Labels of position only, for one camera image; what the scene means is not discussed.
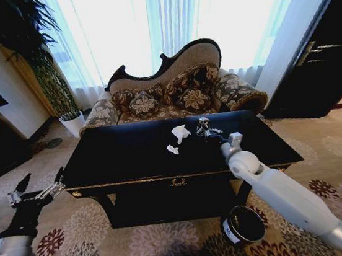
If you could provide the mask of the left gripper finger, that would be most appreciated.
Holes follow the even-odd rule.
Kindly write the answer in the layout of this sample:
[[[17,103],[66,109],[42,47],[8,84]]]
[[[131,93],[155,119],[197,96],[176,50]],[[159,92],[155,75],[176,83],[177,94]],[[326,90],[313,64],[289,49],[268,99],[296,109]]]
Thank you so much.
[[[64,171],[64,167],[61,166],[59,171],[56,174],[56,177],[53,183],[40,193],[41,200],[48,198],[49,196],[52,199],[54,199],[63,191],[63,189],[65,188],[65,184],[63,183],[63,179],[64,179],[63,171]]]
[[[31,178],[31,173],[28,173],[16,186],[14,191],[7,194],[7,199],[10,206],[15,206],[21,202],[21,196],[27,189]]]

